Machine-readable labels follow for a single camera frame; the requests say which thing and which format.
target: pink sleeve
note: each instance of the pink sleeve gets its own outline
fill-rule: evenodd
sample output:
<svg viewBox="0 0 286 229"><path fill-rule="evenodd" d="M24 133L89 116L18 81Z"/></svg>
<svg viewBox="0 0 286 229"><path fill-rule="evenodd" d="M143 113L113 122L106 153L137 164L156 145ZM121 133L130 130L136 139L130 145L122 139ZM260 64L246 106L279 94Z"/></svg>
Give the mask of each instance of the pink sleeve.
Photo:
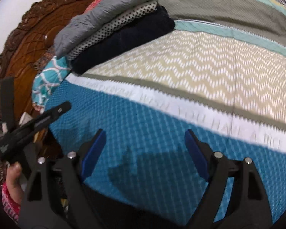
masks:
<svg viewBox="0 0 286 229"><path fill-rule="evenodd" d="M6 183L2 186L2 204L4 211L11 217L13 221L18 222L20 205L11 198Z"/></svg>

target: blue gripper pad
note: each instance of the blue gripper pad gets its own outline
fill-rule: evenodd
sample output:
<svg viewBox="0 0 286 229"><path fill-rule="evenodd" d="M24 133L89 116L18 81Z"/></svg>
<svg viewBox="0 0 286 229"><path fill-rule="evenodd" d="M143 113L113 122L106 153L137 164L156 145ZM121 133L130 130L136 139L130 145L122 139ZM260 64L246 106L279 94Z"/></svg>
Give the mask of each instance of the blue gripper pad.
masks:
<svg viewBox="0 0 286 229"><path fill-rule="evenodd" d="M188 149L188 153L190 154L196 169L198 171L198 174L208 181L209 179L209 171L208 171L208 161L204 157L203 153L200 151L197 143L193 139L191 133L189 130L185 132L184 135L184 141L185 141L185 146Z"/></svg>
<svg viewBox="0 0 286 229"><path fill-rule="evenodd" d="M85 157L82 160L81 178L84 181L87 177L92 175L92 172L98 162L103 148L106 145L106 131L102 130L98 137L92 142L92 146L87 151Z"/></svg>

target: teal patterned pillow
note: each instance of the teal patterned pillow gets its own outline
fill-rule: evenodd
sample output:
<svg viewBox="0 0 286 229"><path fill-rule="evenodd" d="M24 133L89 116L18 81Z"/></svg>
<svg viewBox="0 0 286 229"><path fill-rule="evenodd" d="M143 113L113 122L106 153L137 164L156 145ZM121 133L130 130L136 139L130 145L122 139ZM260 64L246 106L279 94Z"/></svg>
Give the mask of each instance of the teal patterned pillow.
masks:
<svg viewBox="0 0 286 229"><path fill-rule="evenodd" d="M32 88L32 101L36 110L40 111L46 105L49 97L70 71L67 59L65 57L57 59L55 56L45 66L43 71L37 74Z"/></svg>

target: stack of folded clothes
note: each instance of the stack of folded clothes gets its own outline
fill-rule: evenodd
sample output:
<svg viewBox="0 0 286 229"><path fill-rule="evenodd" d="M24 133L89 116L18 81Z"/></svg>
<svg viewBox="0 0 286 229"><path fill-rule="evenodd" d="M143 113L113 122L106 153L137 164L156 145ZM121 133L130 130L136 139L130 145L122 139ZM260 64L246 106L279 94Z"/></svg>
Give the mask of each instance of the stack of folded clothes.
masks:
<svg viewBox="0 0 286 229"><path fill-rule="evenodd" d="M95 0L58 33L54 47L57 58L66 56L72 70L83 74L174 27L156 0Z"/></svg>

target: black and white patterned garment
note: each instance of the black and white patterned garment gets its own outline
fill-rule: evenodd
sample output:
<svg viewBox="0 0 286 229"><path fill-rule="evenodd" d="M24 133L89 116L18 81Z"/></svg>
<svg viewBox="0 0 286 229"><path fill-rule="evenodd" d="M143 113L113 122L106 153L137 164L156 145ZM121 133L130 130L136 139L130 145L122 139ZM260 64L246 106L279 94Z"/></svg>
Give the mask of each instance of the black and white patterned garment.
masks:
<svg viewBox="0 0 286 229"><path fill-rule="evenodd" d="M133 20L141 18L146 14L150 14L156 11L156 7L157 1L153 0L128 9L112 21L106 23L100 30L98 30L96 33L92 34L89 38L85 39L82 43L73 48L73 50L67 54L67 59L69 61L74 60L85 49L107 38L115 31L121 29Z"/></svg>

